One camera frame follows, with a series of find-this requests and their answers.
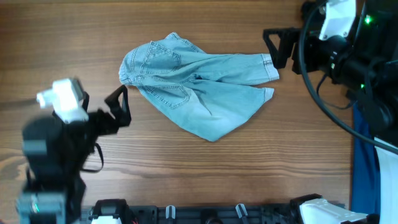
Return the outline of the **light blue denim shorts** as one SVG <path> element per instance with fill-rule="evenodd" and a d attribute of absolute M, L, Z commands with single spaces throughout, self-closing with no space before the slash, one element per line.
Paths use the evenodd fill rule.
<path fill-rule="evenodd" d="M 248 121 L 273 97 L 265 83 L 278 79 L 269 54 L 208 54 L 175 32 L 131 50 L 119 69 L 123 85 L 211 142 Z"/>

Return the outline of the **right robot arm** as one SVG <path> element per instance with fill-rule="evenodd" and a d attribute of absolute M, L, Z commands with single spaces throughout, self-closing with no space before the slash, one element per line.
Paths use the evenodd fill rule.
<path fill-rule="evenodd" d="M 290 201 L 291 223 L 397 222 L 397 2 L 307 1 L 302 28 L 266 29 L 263 39 L 275 68 L 294 61 L 317 106 L 356 139 L 374 146 L 379 163 L 381 211 L 355 213 L 317 194 Z M 349 127 L 320 98 L 309 73 L 321 70 L 333 83 L 349 89 L 370 136 Z"/>

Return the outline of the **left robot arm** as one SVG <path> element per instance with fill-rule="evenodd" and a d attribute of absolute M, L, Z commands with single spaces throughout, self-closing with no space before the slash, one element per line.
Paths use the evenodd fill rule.
<path fill-rule="evenodd" d="M 16 200 L 21 223 L 73 223 L 81 217 L 86 185 L 80 174 L 87 157 L 101 151 L 100 136 L 116 134 L 131 123 L 126 86 L 105 103 L 110 111 L 90 112 L 87 121 L 65 123 L 52 114 L 26 124 L 22 149 L 29 167 Z"/>

